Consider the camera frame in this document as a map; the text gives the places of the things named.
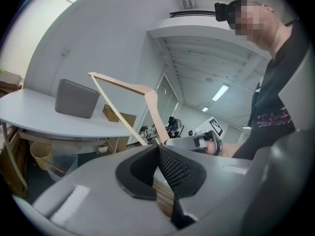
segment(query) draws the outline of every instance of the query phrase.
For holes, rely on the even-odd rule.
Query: man's arm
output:
[[[205,141],[207,146],[207,154],[213,155],[215,153],[215,144],[213,141]],[[223,144],[222,151],[219,156],[232,157],[235,152],[243,145],[241,144]]]

